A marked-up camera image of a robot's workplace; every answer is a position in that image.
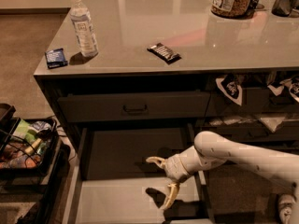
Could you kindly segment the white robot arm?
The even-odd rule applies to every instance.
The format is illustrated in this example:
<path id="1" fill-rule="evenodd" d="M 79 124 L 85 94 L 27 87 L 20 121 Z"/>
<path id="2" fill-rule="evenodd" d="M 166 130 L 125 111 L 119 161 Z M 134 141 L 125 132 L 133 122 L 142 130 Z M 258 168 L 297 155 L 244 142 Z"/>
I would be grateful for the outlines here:
<path id="1" fill-rule="evenodd" d="M 282 196 L 278 216 L 282 224 L 299 224 L 299 156 L 263 147 L 237 143 L 210 131 L 194 137 L 193 145 L 167 159 L 148 157 L 165 171 L 171 180 L 163 208 L 170 208 L 178 196 L 179 186 L 192 175 L 232 161 L 270 181 L 286 186 L 291 194 Z"/>

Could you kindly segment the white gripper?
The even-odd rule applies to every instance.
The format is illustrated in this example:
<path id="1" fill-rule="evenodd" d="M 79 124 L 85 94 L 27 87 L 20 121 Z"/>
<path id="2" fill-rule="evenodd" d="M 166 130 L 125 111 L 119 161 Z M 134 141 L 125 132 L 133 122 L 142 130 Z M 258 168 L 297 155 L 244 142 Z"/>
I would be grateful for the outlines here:
<path id="1" fill-rule="evenodd" d="M 164 169 L 166 176 L 173 181 L 167 185 L 168 194 L 164 199 L 163 210 L 169 209 L 176 200 L 179 192 L 179 183 L 185 182 L 192 175 L 188 172 L 186 162 L 188 158 L 182 154 L 176 154 L 167 159 L 161 157 L 148 157 L 147 163 L 154 163 L 160 169 Z"/>

